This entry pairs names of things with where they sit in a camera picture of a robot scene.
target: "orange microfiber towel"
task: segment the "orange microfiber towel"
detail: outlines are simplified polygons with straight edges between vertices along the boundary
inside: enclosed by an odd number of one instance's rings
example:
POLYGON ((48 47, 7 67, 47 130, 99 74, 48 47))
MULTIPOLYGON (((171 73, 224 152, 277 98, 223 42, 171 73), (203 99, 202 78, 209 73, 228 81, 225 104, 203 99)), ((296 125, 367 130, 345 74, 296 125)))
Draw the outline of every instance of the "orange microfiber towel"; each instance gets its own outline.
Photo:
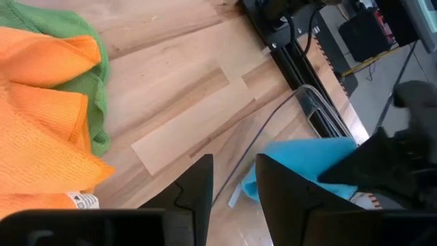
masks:
POLYGON ((91 154, 87 97, 59 85, 100 62, 89 36, 57 39, 0 27, 0 218, 29 208, 76 208, 113 168, 91 154))

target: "gray floor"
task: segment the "gray floor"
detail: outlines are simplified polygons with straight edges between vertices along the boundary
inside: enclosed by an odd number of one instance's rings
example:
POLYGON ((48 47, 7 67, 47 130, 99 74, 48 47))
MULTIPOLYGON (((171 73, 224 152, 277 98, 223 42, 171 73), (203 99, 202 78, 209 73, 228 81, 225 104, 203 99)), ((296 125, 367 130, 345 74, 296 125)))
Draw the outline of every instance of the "gray floor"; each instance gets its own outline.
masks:
MULTIPOLYGON (((349 54, 349 50, 338 33, 338 28, 344 23, 344 18, 337 8, 327 6, 320 12, 328 28, 337 41, 351 67, 358 65, 349 54)), ((350 97, 350 101, 369 134, 372 134, 378 118, 386 104, 399 72, 410 52, 411 46, 405 46, 395 53, 379 59, 371 67, 373 74, 369 77, 369 68, 355 74, 358 87, 350 97)), ((406 66, 401 83, 410 80, 437 81, 437 54, 428 54, 423 45, 418 41, 414 54, 406 66)), ((405 109, 390 106, 382 123, 386 132, 394 132, 406 128, 408 112, 405 109)))

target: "light wood panel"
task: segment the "light wood panel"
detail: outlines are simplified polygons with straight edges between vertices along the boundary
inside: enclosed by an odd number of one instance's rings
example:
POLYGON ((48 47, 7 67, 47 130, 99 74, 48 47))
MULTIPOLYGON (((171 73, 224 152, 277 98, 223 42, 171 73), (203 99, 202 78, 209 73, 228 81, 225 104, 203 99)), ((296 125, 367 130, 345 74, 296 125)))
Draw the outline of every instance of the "light wood panel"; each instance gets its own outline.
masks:
MULTIPOLYGON (((102 208, 137 208, 205 153, 214 197, 277 105, 292 92, 236 0, 20 0, 73 10, 111 58, 103 159, 116 173, 96 187, 102 208)), ((305 37, 300 39, 305 44, 305 37)), ((308 58, 357 142, 368 138, 316 40, 308 58)), ((209 245, 271 245, 259 204, 227 201, 270 141, 315 137, 297 101, 273 117, 212 209, 209 245)))

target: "fabric tag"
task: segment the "fabric tag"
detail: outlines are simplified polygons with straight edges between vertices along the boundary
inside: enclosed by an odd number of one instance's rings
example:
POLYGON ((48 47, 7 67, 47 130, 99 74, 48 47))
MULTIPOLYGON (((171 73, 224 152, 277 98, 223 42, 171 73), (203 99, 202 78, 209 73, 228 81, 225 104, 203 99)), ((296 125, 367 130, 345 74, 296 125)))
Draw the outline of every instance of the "fabric tag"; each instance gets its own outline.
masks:
POLYGON ((69 192, 67 195, 78 209, 99 208, 98 199, 95 195, 81 194, 79 192, 69 192))

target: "green microfiber towel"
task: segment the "green microfiber towel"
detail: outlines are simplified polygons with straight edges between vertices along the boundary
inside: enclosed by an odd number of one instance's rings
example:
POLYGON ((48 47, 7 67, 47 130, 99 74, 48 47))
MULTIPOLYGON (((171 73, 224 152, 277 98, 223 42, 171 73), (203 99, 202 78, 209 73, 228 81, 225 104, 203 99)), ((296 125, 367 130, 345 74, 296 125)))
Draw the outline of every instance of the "green microfiber towel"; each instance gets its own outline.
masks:
POLYGON ((88 126, 93 154, 103 155, 111 140, 103 129, 107 111, 104 88, 109 73, 109 57, 97 32, 74 12, 35 8, 14 0, 0 0, 0 25, 43 33, 56 38, 92 36, 100 47, 102 62, 90 71, 53 89, 88 95, 88 126))

